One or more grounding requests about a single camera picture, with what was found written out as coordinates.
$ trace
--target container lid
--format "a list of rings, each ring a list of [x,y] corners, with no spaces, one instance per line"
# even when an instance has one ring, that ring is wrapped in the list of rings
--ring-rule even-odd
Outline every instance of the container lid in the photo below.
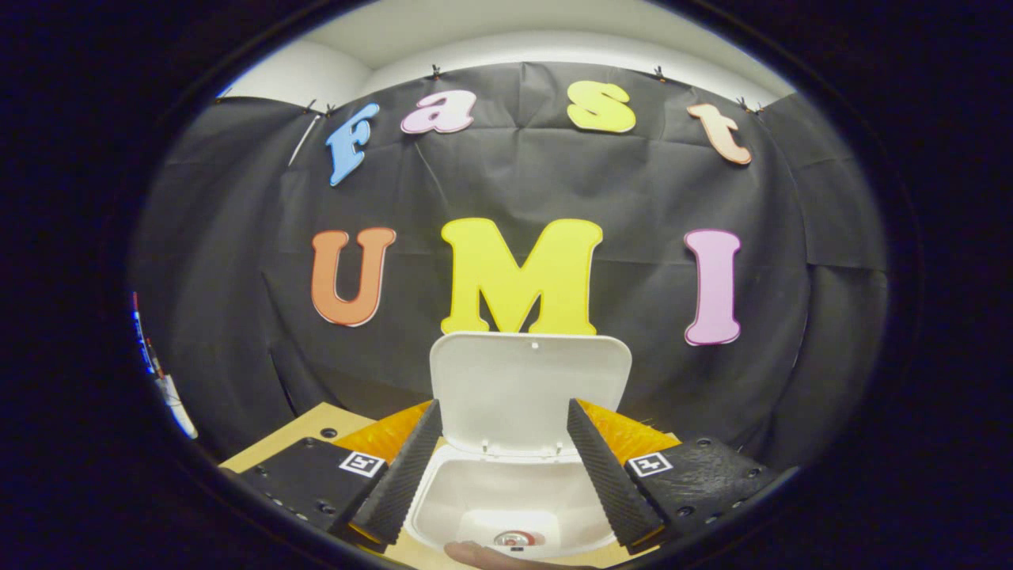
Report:
[[[430,351],[444,437],[490,456],[574,454],[569,400],[614,411],[631,363],[626,345],[601,336],[451,333]]]

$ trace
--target human hand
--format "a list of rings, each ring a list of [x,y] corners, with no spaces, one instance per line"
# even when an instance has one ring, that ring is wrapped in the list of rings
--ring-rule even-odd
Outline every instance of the human hand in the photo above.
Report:
[[[449,543],[444,546],[444,553],[461,564],[467,564],[479,570],[598,570],[594,566],[566,566],[565,564],[521,560],[487,547],[480,547],[477,543],[470,541]]]

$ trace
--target letter m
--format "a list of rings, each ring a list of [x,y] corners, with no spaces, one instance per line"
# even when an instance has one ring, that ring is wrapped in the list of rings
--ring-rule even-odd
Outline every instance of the letter m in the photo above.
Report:
[[[555,220],[545,226],[523,266],[514,259],[492,220],[463,218],[444,226],[454,248],[450,317],[444,333],[488,331],[478,315],[479,297],[501,333],[518,333],[531,308],[542,301],[530,332],[594,335],[588,319],[591,256],[602,228],[587,220]]]

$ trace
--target black cloth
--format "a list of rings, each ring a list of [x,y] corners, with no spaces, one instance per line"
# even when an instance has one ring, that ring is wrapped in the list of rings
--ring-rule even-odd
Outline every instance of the black cloth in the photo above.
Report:
[[[576,128],[566,87],[577,80],[620,85],[636,126]],[[478,96],[470,127],[401,132],[420,98],[449,89]],[[331,186],[325,141],[370,102],[380,112],[366,158]],[[699,103],[735,120],[749,165],[714,150],[686,109]],[[378,418],[431,398],[428,350],[451,300],[440,231],[465,217],[492,219],[519,263],[552,220],[603,228],[590,320],[633,354],[619,412],[636,420],[707,432],[783,469],[819,455],[865,391],[887,308],[883,232],[861,168],[804,99],[755,113],[624,69],[503,64],[409,81],[315,123],[288,103],[227,98],[182,136],[152,189],[132,275],[201,440],[224,458],[319,402]],[[337,292],[353,299],[355,236],[375,226],[397,231],[376,316],[325,322],[310,297],[313,236],[348,232]],[[727,345],[683,338],[697,303],[683,237],[700,228],[743,244],[742,335]]]

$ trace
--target blue letter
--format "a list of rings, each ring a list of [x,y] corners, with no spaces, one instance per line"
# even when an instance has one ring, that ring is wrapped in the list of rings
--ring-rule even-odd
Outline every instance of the blue letter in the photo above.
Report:
[[[380,105],[371,102],[327,137],[327,146],[330,147],[331,158],[334,160],[330,185],[337,185],[366,158],[366,153],[356,150],[356,144],[364,145],[370,140],[370,124],[366,119],[377,112],[380,112]]]

